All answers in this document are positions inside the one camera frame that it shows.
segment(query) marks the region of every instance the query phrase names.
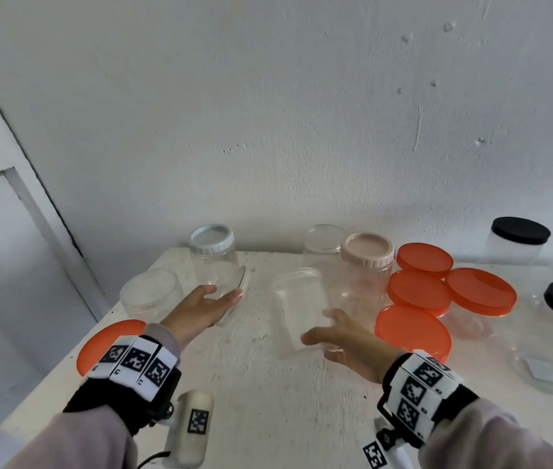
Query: table surface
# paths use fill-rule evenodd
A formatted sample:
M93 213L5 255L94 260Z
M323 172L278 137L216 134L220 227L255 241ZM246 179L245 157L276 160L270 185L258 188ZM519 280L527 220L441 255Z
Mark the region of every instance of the table surface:
M215 397L202 467L365 467L354 433L378 416L380 386L324 361L321 352L301 353L288 360L274 357L268 286L276 273L301 266L302 255L239 252L239 258L252 272L245 298L224 328L210 328L187 347L180 365L183 377L177 394L197 388L210 390ZM177 272L186 293L196 285L186 248L163 253L153 265L161 266ZM512 267L491 269L513 274ZM122 305L116 304L1 429L24 440L38 434L61 412L82 380L76 370L81 347L96 332L127 318ZM515 413L522 425L553 443L553 395L527 385L503 355L483 342L454 339L447 364L481 397ZM162 451L166 435L167 428L159 425L140 431L136 436L139 459ZM415 450L408 452L418 467Z

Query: person's left hand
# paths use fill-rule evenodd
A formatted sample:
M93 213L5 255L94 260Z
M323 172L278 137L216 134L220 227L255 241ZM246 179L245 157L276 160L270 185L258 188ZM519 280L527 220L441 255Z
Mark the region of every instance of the person's left hand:
M167 315L161 325L175 337L181 352L187 345L206 328L212 326L226 312L236 305L244 296L241 290L226 293L220 299L205 298L206 294L214 293L218 287L214 284L196 286L172 312Z

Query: orange plastic lid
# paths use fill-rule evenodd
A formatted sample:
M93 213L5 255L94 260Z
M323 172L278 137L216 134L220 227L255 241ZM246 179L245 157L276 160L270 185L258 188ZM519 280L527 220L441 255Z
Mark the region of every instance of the orange plastic lid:
M413 307L388 306L376 317L374 334L390 344L413 352L422 349L445 362L452 348L446 326L426 311Z
M413 270L402 270L392 274L387 285L387 296L395 305L422 309L436 318L446 314L452 300L446 283L434 276Z
M448 252L428 243L406 243L398 249L396 262L403 270L419 270L444 278L455 261Z
M476 268L455 268L446 276L446 284L456 304L479 315L507 315L517 301L513 286Z
M139 336L146 327L143 321L131 319L107 326L88 340L77 357L77 371L84 377L120 336Z

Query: cable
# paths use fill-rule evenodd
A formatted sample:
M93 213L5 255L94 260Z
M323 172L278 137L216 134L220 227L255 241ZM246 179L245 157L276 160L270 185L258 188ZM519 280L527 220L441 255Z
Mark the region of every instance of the cable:
M162 451L160 453L153 454L152 456L150 456L150 457L146 458L145 460L143 460L142 463L138 466L138 469L140 469L140 467L144 467L145 465L147 465L153 459L167 458L168 456L170 456L170 451Z

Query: door frame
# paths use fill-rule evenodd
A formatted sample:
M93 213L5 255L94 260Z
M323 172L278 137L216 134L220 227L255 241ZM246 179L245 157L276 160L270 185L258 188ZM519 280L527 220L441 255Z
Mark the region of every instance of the door frame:
M110 305L1 113L0 174L5 174L66 275L96 320L100 321Z

